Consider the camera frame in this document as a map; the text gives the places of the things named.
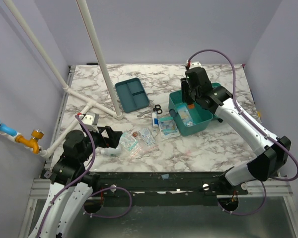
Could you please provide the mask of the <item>white plastic bottle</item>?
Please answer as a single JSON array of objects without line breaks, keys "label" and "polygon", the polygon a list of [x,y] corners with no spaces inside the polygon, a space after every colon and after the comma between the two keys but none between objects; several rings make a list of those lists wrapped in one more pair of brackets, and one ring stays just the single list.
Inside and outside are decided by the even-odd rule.
[{"label": "white plastic bottle", "polygon": [[119,146],[117,148],[101,148],[99,152],[102,155],[115,157],[122,153],[122,149]]}]

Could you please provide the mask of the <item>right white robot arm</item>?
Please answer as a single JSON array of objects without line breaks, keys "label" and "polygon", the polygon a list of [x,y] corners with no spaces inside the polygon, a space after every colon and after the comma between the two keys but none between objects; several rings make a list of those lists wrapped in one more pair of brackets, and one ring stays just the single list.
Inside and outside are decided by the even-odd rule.
[{"label": "right white robot arm", "polygon": [[196,103],[202,109],[228,123],[250,146],[256,158],[227,170],[219,178],[219,190],[230,194],[247,181],[266,181],[287,161],[291,141],[271,133],[243,108],[223,86],[213,87],[204,68],[194,67],[181,79],[182,101]]}]

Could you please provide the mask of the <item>small blue wipe packets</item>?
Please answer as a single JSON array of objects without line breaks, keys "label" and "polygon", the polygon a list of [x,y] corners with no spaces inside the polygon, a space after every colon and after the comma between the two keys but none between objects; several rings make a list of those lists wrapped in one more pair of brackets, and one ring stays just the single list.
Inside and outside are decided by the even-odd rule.
[{"label": "small blue wipe packets", "polygon": [[148,146],[155,144],[155,139],[148,128],[140,129],[139,134]]}]

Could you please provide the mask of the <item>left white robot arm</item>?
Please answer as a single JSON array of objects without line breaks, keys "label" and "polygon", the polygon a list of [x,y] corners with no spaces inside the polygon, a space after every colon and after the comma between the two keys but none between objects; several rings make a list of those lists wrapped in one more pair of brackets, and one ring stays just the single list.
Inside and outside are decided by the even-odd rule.
[{"label": "left white robot arm", "polygon": [[93,162],[96,148],[117,148],[121,131],[111,127],[72,130],[63,143],[63,153],[52,169],[50,187],[41,215],[32,230],[31,238],[63,238],[81,206],[100,189],[100,175],[85,168]]}]

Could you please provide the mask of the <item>teal divided tray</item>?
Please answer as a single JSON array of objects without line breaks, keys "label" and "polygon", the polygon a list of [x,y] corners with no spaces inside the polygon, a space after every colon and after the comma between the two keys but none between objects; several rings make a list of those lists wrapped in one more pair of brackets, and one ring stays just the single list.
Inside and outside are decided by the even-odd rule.
[{"label": "teal divided tray", "polygon": [[149,99],[139,78],[132,78],[115,84],[123,111],[131,113],[149,106]]}]

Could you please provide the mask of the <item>teal medicine kit box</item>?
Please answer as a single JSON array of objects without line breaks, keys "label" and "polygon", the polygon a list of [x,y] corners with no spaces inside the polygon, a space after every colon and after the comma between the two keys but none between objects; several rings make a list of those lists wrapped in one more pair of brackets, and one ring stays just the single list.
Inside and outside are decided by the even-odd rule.
[{"label": "teal medicine kit box", "polygon": [[219,123],[223,122],[221,118],[202,109],[197,103],[191,106],[183,103],[181,90],[169,94],[168,109],[182,136],[189,136],[205,130],[213,119]]}]

